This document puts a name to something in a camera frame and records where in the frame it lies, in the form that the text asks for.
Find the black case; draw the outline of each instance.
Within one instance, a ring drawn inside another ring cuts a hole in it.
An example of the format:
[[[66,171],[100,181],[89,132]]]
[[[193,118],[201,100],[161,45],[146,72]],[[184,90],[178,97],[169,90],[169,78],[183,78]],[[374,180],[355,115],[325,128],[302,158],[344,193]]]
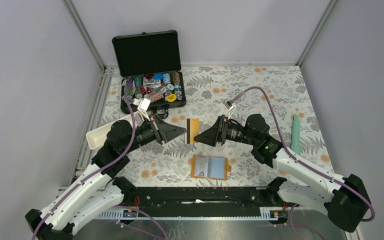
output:
[[[167,109],[179,108],[186,105],[185,85],[183,82],[183,74],[179,52],[178,33],[175,30],[152,32],[116,36],[112,39],[115,57],[117,58],[120,75],[124,78],[141,77],[145,74],[168,73],[173,84],[172,74],[178,72],[180,78],[182,100],[176,99],[173,102],[167,102],[160,99],[149,105],[148,110],[165,110],[167,117]],[[124,86],[121,87],[121,95],[124,95]],[[133,111],[137,106],[131,105]],[[121,110],[128,114],[129,109],[126,103],[121,100]]]

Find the floral tablecloth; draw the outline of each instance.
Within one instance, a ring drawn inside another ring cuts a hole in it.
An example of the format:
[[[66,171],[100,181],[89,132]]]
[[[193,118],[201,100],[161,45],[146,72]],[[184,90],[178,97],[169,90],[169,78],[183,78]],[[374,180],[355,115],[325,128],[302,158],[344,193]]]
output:
[[[183,80],[187,104],[169,109],[166,122],[182,126],[185,118],[199,118],[201,132],[211,127],[217,117],[227,115],[223,105],[251,86],[265,89],[273,105],[286,141],[291,139],[292,118],[300,119],[301,155],[327,171],[333,171],[325,142],[298,66],[237,66],[184,67]],[[105,103],[101,125],[113,122],[126,114],[120,110],[122,77],[115,69]],[[270,134],[279,139],[266,98],[258,90],[251,90],[236,103],[233,119],[244,123],[248,115],[260,113],[270,126]],[[152,142],[129,153],[130,163],[118,174],[137,187],[219,187],[266,186],[276,176],[294,182],[286,172],[273,170],[258,163],[249,145],[227,141],[223,146],[211,147],[202,143],[184,144],[184,136],[159,145]],[[193,155],[228,158],[232,170],[226,181],[192,178]]]

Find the gray floor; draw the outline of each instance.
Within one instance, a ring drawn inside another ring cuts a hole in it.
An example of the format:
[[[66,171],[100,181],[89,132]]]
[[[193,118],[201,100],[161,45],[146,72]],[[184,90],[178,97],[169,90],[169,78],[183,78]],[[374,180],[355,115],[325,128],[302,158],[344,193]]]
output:
[[[170,240],[295,240],[298,237],[290,226],[263,227],[270,223],[267,221],[160,221]],[[295,210],[294,223],[306,224],[318,230],[326,240],[345,240],[345,233],[333,225],[323,214],[313,210]],[[138,220],[132,226],[161,235],[158,228],[149,220]],[[315,233],[297,227],[298,232],[305,240],[321,239]],[[93,220],[85,225],[74,236],[75,240],[153,240],[144,233],[120,228],[113,220]]]

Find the yellow round object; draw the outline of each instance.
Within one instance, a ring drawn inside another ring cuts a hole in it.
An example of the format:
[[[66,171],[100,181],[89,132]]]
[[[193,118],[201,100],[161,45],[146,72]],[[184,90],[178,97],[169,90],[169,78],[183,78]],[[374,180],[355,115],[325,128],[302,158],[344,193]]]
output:
[[[176,100],[176,94],[172,93],[170,95],[167,96],[167,102],[171,103],[171,102],[174,102]]]

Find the white wall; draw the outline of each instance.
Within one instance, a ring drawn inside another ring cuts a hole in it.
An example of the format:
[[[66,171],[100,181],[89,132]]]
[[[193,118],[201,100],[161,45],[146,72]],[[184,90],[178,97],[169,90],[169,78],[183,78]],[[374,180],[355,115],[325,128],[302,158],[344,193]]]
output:
[[[360,176],[384,239],[384,1],[338,1],[302,66],[334,169]]]
[[[73,0],[107,65],[111,39],[177,30],[183,64],[295,63],[329,0]]]
[[[0,240],[67,183],[99,74],[61,0],[0,0]]]

